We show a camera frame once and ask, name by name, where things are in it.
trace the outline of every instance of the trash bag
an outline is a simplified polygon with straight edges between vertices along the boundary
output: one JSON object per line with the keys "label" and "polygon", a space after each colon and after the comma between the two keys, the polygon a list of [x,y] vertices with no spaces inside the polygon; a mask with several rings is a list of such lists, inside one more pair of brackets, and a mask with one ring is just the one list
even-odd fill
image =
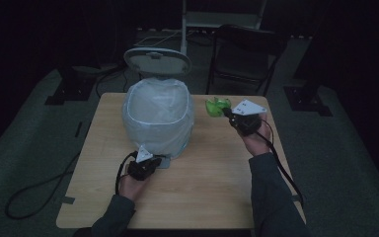
{"label": "trash bag", "polygon": [[143,79],[128,90],[122,121],[128,138],[154,155],[177,158],[193,127],[193,101],[176,79]]}

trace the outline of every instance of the floor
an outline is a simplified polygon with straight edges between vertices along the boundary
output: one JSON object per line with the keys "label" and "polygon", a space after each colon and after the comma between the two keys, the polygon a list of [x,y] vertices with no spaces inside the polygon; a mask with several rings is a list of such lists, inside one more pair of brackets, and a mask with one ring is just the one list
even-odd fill
{"label": "floor", "polygon": [[[210,40],[198,35],[189,39],[192,71],[178,79],[187,84],[192,94],[204,94]],[[284,95],[284,86],[304,84],[304,81],[293,79],[293,74],[307,45],[305,39],[289,42],[276,66],[267,99],[294,181],[305,196],[308,228],[318,237],[379,236],[379,174],[337,94],[329,88],[319,89],[332,117],[321,117],[315,112],[293,112]],[[179,49],[179,38],[157,46]],[[96,73],[90,68],[78,70]],[[138,75],[127,69],[102,81],[98,93],[125,92],[137,81]],[[48,204],[36,215],[22,220],[5,215],[5,204],[13,193],[62,173],[82,148],[99,97],[94,90],[85,102],[45,106],[45,100],[54,93],[59,82],[57,71],[44,77],[0,138],[0,236],[67,237],[76,231],[55,225],[69,178],[61,182]],[[215,84],[210,94],[255,95],[255,92],[249,86],[223,83]],[[11,213],[24,215],[39,208],[56,183],[16,198]]]}

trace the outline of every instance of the wooden table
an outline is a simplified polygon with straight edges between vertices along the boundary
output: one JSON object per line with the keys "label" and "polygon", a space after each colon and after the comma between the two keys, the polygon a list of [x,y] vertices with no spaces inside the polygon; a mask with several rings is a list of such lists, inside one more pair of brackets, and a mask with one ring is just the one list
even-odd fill
{"label": "wooden table", "polygon": [[[107,209],[114,194],[114,180],[123,158],[136,147],[128,140],[121,119],[125,94],[106,93],[100,100],[75,172],[57,216],[60,228],[89,227]],[[160,170],[136,204],[129,223],[134,229],[241,229],[253,228],[251,172],[246,150],[227,118],[211,118],[205,100],[194,95],[194,127],[186,150]],[[268,109],[274,146],[289,173],[266,98],[228,98],[233,106],[248,99]]]}

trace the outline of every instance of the sleeve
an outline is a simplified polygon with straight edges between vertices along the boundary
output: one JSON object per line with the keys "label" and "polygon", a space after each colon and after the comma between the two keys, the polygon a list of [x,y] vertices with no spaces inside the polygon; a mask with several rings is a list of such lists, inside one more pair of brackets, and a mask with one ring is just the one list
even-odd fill
{"label": "sleeve", "polygon": [[310,236],[272,153],[249,160],[256,236]]}
{"label": "sleeve", "polygon": [[93,237],[117,237],[127,228],[134,214],[134,202],[114,195],[106,213],[92,226]]}

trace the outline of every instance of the green object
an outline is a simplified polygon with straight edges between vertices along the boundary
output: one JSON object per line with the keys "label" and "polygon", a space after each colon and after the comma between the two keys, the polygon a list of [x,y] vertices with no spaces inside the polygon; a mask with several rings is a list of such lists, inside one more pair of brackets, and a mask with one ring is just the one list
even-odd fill
{"label": "green object", "polygon": [[207,113],[211,117],[222,117],[223,116],[223,108],[231,108],[232,103],[229,99],[218,99],[214,97],[214,101],[206,100],[205,108],[207,109]]}

